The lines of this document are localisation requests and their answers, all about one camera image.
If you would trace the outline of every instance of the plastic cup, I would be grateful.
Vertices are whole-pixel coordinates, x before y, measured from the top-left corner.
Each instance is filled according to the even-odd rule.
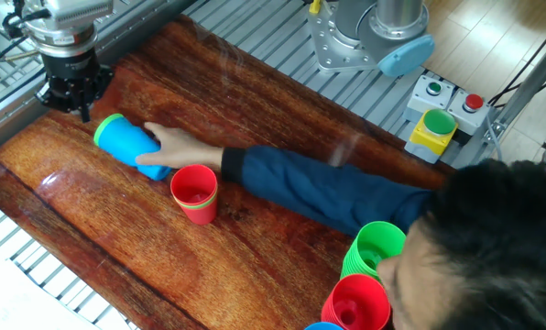
[[[138,165],[137,156],[159,151],[160,146],[140,127],[133,126],[123,115],[107,117],[93,136],[96,146],[113,155],[128,166],[135,167],[152,180],[163,180],[171,169],[158,165]]]
[[[343,330],[343,328],[328,322],[318,322],[317,324],[308,326],[305,330]]]
[[[380,330],[391,315],[391,305],[381,283],[368,275],[341,279],[322,308],[322,321],[346,330]]]
[[[378,280],[379,262],[400,254],[404,242],[405,234],[395,225],[384,221],[365,225],[346,252],[341,279],[351,274],[365,274]]]
[[[178,170],[171,179],[175,202],[196,225],[207,225],[216,217],[218,181],[216,174],[203,165]]]

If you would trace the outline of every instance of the blue sleeve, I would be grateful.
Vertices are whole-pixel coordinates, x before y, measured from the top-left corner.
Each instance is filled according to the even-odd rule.
[[[347,235],[372,221],[389,221],[407,233],[430,191],[335,168],[271,147],[226,149],[223,176],[255,196],[284,206]]]

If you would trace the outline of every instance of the metal bracket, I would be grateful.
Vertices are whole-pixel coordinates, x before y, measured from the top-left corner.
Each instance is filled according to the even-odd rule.
[[[501,124],[498,121],[495,121],[493,124],[491,124],[491,128],[493,128],[493,133],[495,133],[495,136],[499,141],[501,140],[501,136],[503,135],[503,133],[505,133],[505,131],[508,129],[507,125]],[[493,141],[493,137],[491,137],[491,132],[489,131],[489,129],[486,130],[485,135],[483,136],[483,142],[487,144],[495,143]]]
[[[357,72],[377,68],[360,40],[348,38],[336,28],[338,3],[322,1],[318,14],[308,14],[311,39],[323,72]]]

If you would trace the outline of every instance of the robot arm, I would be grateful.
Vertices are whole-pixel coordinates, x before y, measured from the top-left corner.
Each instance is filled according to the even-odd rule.
[[[433,53],[433,38],[426,33],[428,8],[422,0],[321,1],[309,21],[324,71],[379,68],[387,76],[400,76]]]
[[[31,38],[47,72],[36,97],[49,108],[90,121],[93,101],[102,97],[114,75],[98,62],[93,21],[110,15],[113,1],[15,0],[14,5],[3,26],[11,39]]]

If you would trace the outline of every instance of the red button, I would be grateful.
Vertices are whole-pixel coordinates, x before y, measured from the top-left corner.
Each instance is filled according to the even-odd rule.
[[[468,106],[471,109],[480,109],[483,107],[483,98],[477,94],[470,94],[466,96],[466,106]]]

